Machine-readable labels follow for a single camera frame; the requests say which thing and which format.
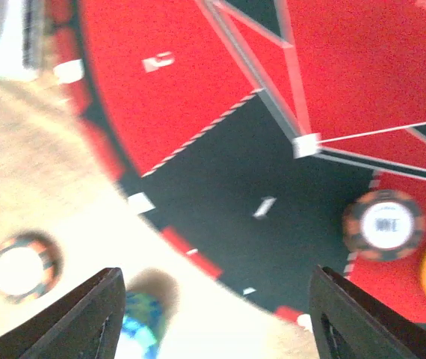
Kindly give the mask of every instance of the black felt surface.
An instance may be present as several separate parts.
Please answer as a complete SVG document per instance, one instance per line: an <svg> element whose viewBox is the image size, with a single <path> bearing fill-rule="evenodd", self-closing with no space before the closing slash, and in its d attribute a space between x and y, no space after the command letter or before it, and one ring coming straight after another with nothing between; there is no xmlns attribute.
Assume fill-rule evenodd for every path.
<svg viewBox="0 0 426 359"><path fill-rule="evenodd" d="M342 272L344 208L368 191L370 170L307 157L258 97L143 179L143 188L191 245L224 270L220 278L269 310L307 310L312 267ZM267 218L253 213L277 200Z"/></svg>
<svg viewBox="0 0 426 359"><path fill-rule="evenodd" d="M227 2L271 32L281 36L274 0L227 0Z"/></svg>

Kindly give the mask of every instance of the dashed white stripe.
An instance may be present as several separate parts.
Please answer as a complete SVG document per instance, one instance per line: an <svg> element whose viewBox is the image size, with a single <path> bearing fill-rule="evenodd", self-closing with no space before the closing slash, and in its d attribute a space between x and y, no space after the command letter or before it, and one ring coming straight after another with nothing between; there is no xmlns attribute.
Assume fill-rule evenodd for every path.
<svg viewBox="0 0 426 359"><path fill-rule="evenodd" d="M178 153L182 152L187 146L189 146L192 143L194 143L198 138L204 136L204 134L206 134L207 131L209 131L210 129L213 129L216 125L218 125L221 121L223 121L226 116L232 114L238 108L242 107L242 105L244 105L246 103L246 101L252 99L255 96L255 94L258 93L261 90L263 90L263 89L262 88L257 88L255 90L252 90L250 92L250 94L244 96L239 102L237 102L234 105L232 105L229 108L229 110L225 111L224 113L222 113L219 116L219 118L214 119L209 125L203 127L203 129L200 132L198 132L196 135L194 135L192 138L190 138L189 141L186 141L181 147L179 147L176 150L174 150L169 156L167 156L164 159L162 159L160 163L158 163L157 165L153 166L153 168L150 171L148 171L145 174L143 174L142 177L146 177L146 176L149 176L150 174L155 173L155 171L158 170L161 166L163 166L165 163L167 163L168 161L170 161Z"/></svg>
<svg viewBox="0 0 426 359"><path fill-rule="evenodd" d="M348 255L348 264L345 266L344 276L346 279L351 279L351 272L354 269L354 261L357 258L357 252L349 253Z"/></svg>
<svg viewBox="0 0 426 359"><path fill-rule="evenodd" d="M222 113L222 114L221 114L221 117L226 117L226 116L228 116L229 114L232 114L233 112L234 112L233 110L225 111L224 113Z"/></svg>
<svg viewBox="0 0 426 359"><path fill-rule="evenodd" d="M372 172L372 179L371 179L371 182L369 183L369 189L374 189L379 187L380 175L381 175L381 172L379 170L374 170Z"/></svg>

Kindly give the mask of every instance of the roulette wheel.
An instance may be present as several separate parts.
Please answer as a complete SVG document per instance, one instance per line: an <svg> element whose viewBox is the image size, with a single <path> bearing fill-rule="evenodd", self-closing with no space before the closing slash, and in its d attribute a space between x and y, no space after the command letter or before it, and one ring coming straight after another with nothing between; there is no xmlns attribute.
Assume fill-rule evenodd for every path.
<svg viewBox="0 0 426 359"><path fill-rule="evenodd" d="M426 328L426 231L383 262L342 238L370 191L426 216L426 0L49 7L85 138L176 250L284 319L320 265Z"/></svg>

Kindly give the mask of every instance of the beige table surface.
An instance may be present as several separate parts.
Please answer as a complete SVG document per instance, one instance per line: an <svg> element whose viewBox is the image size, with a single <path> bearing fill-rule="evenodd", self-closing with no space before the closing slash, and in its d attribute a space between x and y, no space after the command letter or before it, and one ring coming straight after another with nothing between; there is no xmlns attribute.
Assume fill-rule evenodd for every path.
<svg viewBox="0 0 426 359"><path fill-rule="evenodd" d="M47 55L35 82L0 81L0 242L18 230L45 230L61 247L64 274L29 304L0 296L0 335L98 270L118 266L128 288L164 303L161 358L317 358L312 334L208 279L129 211L79 137Z"/></svg>

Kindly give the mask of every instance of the blue object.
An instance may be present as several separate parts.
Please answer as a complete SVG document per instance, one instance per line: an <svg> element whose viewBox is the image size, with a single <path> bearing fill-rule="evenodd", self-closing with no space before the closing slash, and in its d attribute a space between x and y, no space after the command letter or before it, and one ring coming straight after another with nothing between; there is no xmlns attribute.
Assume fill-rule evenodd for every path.
<svg viewBox="0 0 426 359"><path fill-rule="evenodd" d="M127 292L115 359L156 359L163 334L160 302L151 295Z"/></svg>

